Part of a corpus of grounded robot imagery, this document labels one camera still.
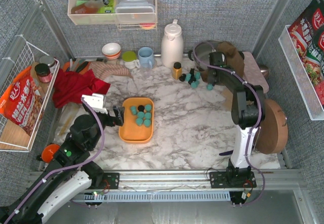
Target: white pitcher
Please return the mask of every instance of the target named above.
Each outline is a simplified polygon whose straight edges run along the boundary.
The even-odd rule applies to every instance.
[[[164,28],[161,45],[161,60],[165,67],[172,68],[175,62],[181,62],[183,56],[183,39],[181,26],[178,20]]]

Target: ventilation grille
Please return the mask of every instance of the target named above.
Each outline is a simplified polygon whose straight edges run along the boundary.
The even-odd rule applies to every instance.
[[[106,195],[84,195],[86,202],[190,202],[229,201],[229,191],[216,192],[110,192]]]

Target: blue mug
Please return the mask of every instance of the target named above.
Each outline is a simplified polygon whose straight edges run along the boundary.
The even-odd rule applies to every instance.
[[[154,52],[149,47],[143,47],[138,50],[138,59],[140,60],[141,67],[154,68],[155,66]]]

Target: red towel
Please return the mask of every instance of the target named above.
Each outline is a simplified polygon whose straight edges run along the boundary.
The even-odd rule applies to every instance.
[[[106,95],[110,84],[95,78],[92,70],[84,74],[59,69],[54,88],[53,101],[56,108],[61,108],[69,102],[81,103],[82,95],[98,93]]]

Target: marble surface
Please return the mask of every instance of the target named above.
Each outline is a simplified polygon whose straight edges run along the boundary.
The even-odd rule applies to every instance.
[[[95,162],[104,170],[137,169],[225,169],[228,157],[219,153],[232,150],[235,142],[235,125],[230,112],[225,109],[221,92],[225,87],[216,86],[212,91],[200,80],[192,89],[187,82],[174,80],[171,69],[157,67],[148,79],[143,79],[140,69],[133,69],[134,79],[110,76],[106,106],[121,105],[129,97],[149,97],[154,102],[154,133],[147,144],[129,144],[118,136],[118,127],[105,129],[104,150]],[[183,72],[189,72],[193,62],[182,62]],[[78,115],[84,114],[80,109]],[[63,142],[64,137],[56,137]],[[91,152],[93,156],[100,145]],[[261,169],[280,168],[276,154],[252,152],[251,163]]]

